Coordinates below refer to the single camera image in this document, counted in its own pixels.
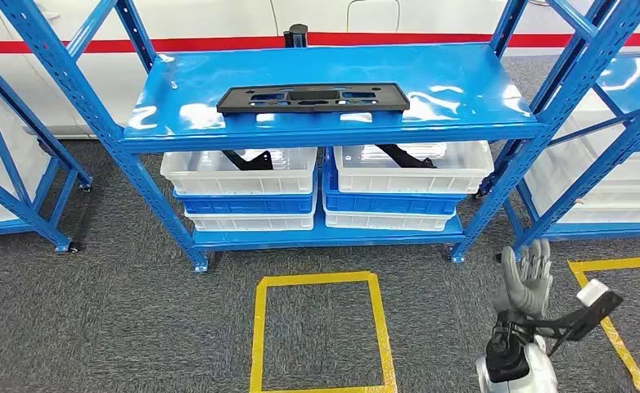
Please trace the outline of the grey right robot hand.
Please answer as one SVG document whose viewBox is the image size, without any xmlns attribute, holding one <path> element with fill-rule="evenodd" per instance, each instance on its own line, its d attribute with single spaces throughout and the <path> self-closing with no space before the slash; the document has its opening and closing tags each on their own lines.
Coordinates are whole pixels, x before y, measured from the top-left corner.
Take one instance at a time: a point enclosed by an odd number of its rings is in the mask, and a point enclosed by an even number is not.
<svg viewBox="0 0 640 393">
<path fill-rule="evenodd" d="M 503 270 L 503 286 L 494 299 L 495 311 L 517 311 L 542 318 L 553 282 L 548 240 L 533 240 L 529 247 L 520 249 L 519 255 L 505 246 L 497 257 Z"/>
</svg>

